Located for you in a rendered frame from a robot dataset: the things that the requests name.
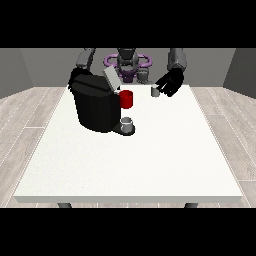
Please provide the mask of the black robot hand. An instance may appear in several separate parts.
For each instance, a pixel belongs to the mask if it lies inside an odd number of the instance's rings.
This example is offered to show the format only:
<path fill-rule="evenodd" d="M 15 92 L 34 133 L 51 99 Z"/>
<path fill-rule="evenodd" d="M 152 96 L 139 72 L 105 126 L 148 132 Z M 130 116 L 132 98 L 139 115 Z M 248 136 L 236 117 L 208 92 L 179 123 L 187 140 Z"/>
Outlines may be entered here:
<path fill-rule="evenodd" d="M 71 88 L 73 84 L 85 85 L 88 76 L 92 76 L 92 73 L 87 69 L 80 67 L 74 68 L 70 74 L 68 88 Z"/>
<path fill-rule="evenodd" d="M 168 97 L 172 97 L 181 87 L 184 81 L 183 71 L 173 68 L 156 82 L 156 89 Z"/>

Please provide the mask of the pale grey machine lid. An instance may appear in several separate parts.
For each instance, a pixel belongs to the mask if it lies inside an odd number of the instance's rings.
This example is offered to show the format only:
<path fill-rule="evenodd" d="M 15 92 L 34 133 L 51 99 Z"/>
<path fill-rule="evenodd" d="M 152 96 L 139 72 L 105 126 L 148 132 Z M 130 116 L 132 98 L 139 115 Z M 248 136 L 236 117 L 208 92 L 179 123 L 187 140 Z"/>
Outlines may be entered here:
<path fill-rule="evenodd" d="M 116 91 L 121 86 L 121 81 L 113 66 L 105 68 L 103 70 L 103 74 L 113 91 Z"/>

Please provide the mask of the black coffee machine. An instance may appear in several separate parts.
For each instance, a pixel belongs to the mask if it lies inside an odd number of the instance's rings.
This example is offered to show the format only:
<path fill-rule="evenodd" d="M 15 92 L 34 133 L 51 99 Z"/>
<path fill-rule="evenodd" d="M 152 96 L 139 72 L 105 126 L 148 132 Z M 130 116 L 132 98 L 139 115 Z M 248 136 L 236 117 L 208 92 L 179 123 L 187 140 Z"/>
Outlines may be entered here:
<path fill-rule="evenodd" d="M 80 74 L 69 89 L 82 126 L 94 132 L 116 132 L 123 136 L 135 133 L 134 125 L 123 131 L 120 96 L 111 90 L 104 76 Z"/>

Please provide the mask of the red pod holder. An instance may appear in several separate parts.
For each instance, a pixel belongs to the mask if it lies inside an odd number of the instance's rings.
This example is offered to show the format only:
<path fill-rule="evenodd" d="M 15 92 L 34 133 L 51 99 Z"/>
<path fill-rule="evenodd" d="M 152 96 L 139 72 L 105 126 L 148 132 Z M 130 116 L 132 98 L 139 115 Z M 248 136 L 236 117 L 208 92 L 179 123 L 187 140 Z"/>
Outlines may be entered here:
<path fill-rule="evenodd" d="M 130 90 L 122 90 L 119 92 L 120 107 L 129 109 L 133 106 L 133 92 Z"/>

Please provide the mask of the small grey cup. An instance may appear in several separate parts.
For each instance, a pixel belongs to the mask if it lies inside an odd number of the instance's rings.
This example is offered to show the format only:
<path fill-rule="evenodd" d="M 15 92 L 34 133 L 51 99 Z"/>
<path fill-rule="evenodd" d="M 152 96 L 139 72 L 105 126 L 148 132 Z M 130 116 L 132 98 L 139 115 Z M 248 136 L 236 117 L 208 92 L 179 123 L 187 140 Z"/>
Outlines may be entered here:
<path fill-rule="evenodd" d="M 124 132 L 124 133 L 129 133 L 132 131 L 133 129 L 133 121 L 130 117 L 123 117 L 121 120 L 120 120 L 120 123 L 121 123 L 121 130 Z"/>

